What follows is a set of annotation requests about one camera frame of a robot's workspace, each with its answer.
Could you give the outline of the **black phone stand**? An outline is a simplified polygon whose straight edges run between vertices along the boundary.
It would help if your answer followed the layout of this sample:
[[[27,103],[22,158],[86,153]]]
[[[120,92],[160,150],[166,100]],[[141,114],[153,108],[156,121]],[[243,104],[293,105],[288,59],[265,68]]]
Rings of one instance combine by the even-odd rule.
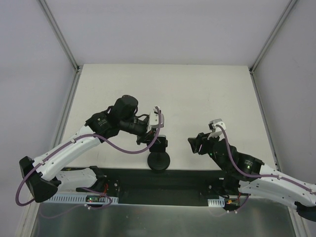
[[[160,173],[164,172],[170,165],[170,156],[165,153],[151,153],[148,155],[147,164],[151,170]]]

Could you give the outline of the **light blue smartphone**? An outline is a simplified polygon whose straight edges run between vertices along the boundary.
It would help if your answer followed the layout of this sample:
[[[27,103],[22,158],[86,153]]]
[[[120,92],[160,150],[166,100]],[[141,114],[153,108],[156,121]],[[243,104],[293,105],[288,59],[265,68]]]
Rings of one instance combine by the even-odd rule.
[[[168,140],[165,135],[157,137],[155,143],[149,148],[151,153],[165,153],[168,147]]]

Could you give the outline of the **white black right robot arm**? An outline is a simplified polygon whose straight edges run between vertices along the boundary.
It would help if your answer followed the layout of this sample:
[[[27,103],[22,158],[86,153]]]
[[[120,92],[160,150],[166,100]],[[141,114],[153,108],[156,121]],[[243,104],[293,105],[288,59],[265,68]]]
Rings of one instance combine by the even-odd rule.
[[[192,152],[209,155],[229,179],[222,182],[228,195],[242,194],[263,197],[288,206],[306,220],[316,220],[316,186],[286,175],[262,160],[240,153],[227,138],[210,138],[200,133],[188,138]]]

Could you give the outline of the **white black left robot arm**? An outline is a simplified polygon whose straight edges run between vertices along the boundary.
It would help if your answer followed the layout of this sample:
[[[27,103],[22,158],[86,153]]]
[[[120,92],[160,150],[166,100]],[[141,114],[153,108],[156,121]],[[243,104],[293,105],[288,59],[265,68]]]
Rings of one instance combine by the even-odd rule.
[[[114,149],[130,155],[149,150],[158,139],[164,126],[164,115],[160,107],[155,106],[145,119],[137,115],[138,100],[123,95],[106,110],[93,114],[85,124],[68,140],[36,158],[25,156],[19,161],[23,180],[15,195],[18,206],[32,202],[41,203],[56,193],[76,188],[90,188],[99,192],[104,188],[103,176],[96,167],[83,170],[63,171],[69,163],[88,150],[107,143]],[[147,146],[138,151],[124,150],[110,141],[120,131],[137,137],[136,143]]]

